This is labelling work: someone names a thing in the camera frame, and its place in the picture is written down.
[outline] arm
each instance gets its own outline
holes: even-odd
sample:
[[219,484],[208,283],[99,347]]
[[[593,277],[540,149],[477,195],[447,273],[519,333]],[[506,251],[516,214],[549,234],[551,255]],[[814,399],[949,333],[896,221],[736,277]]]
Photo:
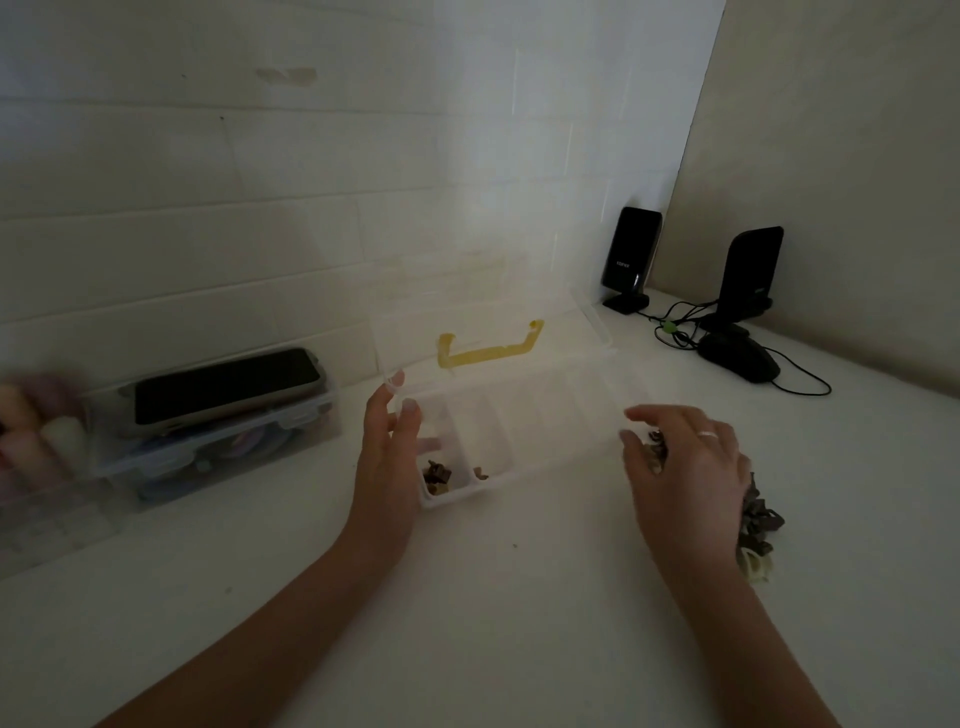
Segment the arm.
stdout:
[[727,723],[838,728],[736,565],[751,466],[732,427],[692,407],[638,406],[626,414],[659,427],[669,448],[654,474],[639,438],[621,432],[637,522],[700,645]]
[[101,728],[259,726],[277,716],[399,560],[420,510],[420,409],[407,400],[399,418],[388,415],[391,396],[381,386],[367,403],[353,504],[330,550]]

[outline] black speaker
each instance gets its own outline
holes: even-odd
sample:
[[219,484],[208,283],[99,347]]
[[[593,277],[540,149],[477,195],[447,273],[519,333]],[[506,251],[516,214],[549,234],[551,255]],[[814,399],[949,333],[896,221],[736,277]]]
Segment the black speaker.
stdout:
[[741,232],[727,250],[716,313],[701,320],[707,331],[723,330],[737,321],[759,316],[773,305],[770,286],[777,271],[783,228]]
[[607,265],[600,282],[619,293],[603,305],[622,314],[637,313],[650,299],[643,293],[643,282],[660,237],[663,215],[649,209],[624,207],[616,223]]

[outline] yellow handle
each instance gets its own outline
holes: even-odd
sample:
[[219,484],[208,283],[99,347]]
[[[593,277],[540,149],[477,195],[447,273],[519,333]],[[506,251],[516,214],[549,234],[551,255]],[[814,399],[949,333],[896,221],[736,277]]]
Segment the yellow handle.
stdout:
[[530,322],[530,331],[519,344],[508,344],[505,347],[486,347],[474,349],[472,352],[455,353],[450,355],[450,345],[453,344],[452,333],[442,333],[437,339],[437,363],[441,369],[453,369],[466,364],[479,364],[481,361],[502,359],[505,356],[518,356],[534,348],[537,337],[543,331],[543,319]]

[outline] hand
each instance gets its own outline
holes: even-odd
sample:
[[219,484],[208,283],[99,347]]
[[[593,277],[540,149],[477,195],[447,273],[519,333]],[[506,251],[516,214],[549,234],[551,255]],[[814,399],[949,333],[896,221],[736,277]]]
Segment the hand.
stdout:
[[404,400],[399,416],[390,414],[387,404],[393,397],[381,384],[367,401],[353,504],[341,535],[383,569],[400,560],[420,511],[420,407]]
[[751,463],[740,454],[733,428],[696,407],[638,405],[625,414],[659,428],[669,450],[662,472],[654,474],[652,453],[632,431],[620,432],[636,520],[668,585],[736,571]]

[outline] beige wall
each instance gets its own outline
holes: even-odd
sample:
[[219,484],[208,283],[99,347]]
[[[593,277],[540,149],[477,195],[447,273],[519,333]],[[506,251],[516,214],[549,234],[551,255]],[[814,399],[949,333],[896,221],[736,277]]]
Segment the beige wall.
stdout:
[[765,326],[960,394],[960,3],[728,0],[651,284],[769,225]]

